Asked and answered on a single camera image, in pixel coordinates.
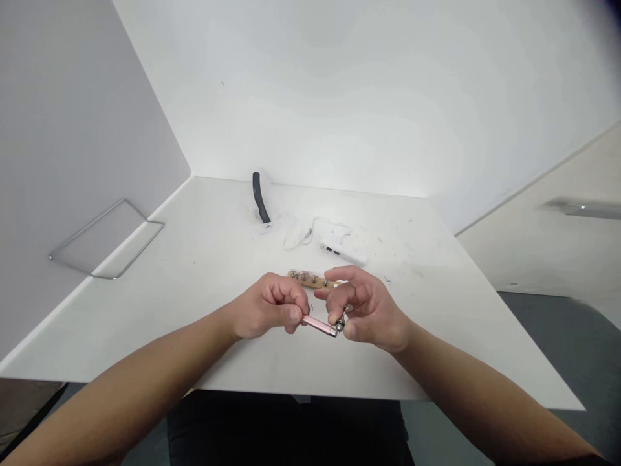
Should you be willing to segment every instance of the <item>white cubicle partition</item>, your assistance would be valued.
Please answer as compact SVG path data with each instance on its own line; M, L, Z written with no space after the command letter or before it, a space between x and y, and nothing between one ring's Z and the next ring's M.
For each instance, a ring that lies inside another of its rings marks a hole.
M50 251L121 197L152 213L190 169L110 2L3 2L0 63L2 358L84 280ZM98 225L91 263L139 222Z

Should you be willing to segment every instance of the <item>dark pants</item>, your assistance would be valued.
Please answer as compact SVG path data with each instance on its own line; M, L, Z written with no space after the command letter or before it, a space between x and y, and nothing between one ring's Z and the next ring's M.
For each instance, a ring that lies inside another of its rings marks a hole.
M413 465L398 401L195 390L168 414L171 466Z

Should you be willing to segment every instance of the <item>white charger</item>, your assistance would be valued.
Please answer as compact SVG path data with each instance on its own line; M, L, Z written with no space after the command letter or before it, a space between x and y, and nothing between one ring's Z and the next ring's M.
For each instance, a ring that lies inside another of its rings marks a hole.
M324 239L321 242L320 247L359 267L364 267L367 263L367 258L364 254L351 250L350 248L343 247L343 245L336 245L331 241Z

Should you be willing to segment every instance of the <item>white table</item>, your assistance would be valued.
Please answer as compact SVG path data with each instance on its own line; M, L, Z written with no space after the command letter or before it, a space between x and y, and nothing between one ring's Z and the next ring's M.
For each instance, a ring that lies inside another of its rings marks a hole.
M272 271L345 265L310 245L286 252L287 228L261 234L250 183L192 178L154 219L166 227L119 280L88 279L2 363L0 376L87 382L167 332L217 309ZM583 409L425 199L274 186L308 227L320 216L352 228L365 269L385 280L416 322L485 361L548 408ZM325 306L312 297L312 314ZM428 399L386 353L310 327L273 329L229 351L199 388L385 399Z

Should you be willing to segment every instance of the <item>grey floor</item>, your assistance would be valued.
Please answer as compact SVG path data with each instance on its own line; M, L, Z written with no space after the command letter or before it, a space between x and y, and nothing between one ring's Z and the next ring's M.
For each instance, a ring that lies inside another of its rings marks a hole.
M609 461L621 464L621 331L592 307L570 298L500 295L587 409L554 413ZM71 384L57 406L81 387ZM404 401L401 409L417 466L492 464L433 403ZM123 464L168 466L165 420Z

